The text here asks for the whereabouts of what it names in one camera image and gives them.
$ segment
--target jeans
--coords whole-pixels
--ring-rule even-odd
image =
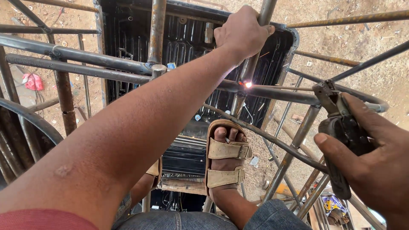
[[[151,211],[117,218],[115,230],[237,230],[228,219],[208,212]],[[310,230],[281,200],[258,208],[244,230]]]

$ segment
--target sandal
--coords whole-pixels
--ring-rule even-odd
[[[252,157],[252,149],[248,142],[229,141],[228,143],[222,143],[216,141],[214,139],[214,132],[221,126],[225,127],[228,132],[231,128],[235,128],[238,130],[238,133],[243,133],[245,137],[243,128],[232,121],[220,119],[210,124],[207,130],[206,173],[204,177],[204,187],[209,198],[209,189],[222,185],[239,184],[243,182],[245,178],[244,166],[238,166],[234,171],[211,170],[212,159],[236,158],[244,160]]]
[[[156,189],[156,186],[160,182],[160,178],[162,176],[162,157],[160,157],[149,169],[146,171],[147,174],[150,174],[155,177],[153,181],[152,189]]]

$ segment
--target welding electrode holder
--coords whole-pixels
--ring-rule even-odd
[[[375,146],[368,140],[368,133],[352,116],[346,100],[339,91],[336,91],[335,84],[331,80],[318,83],[312,89],[328,112],[328,118],[319,124],[318,132],[336,138],[357,156],[375,150]],[[327,157],[324,158],[334,194],[339,199],[348,200],[351,198],[348,181]]]

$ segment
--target red plastic bag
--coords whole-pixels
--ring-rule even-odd
[[[23,84],[25,87],[30,90],[43,90],[43,82],[41,78],[36,74],[24,74],[23,75]]]

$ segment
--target red sleeve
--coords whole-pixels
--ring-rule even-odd
[[[0,214],[2,230],[98,230],[88,220],[54,209],[26,209]]]

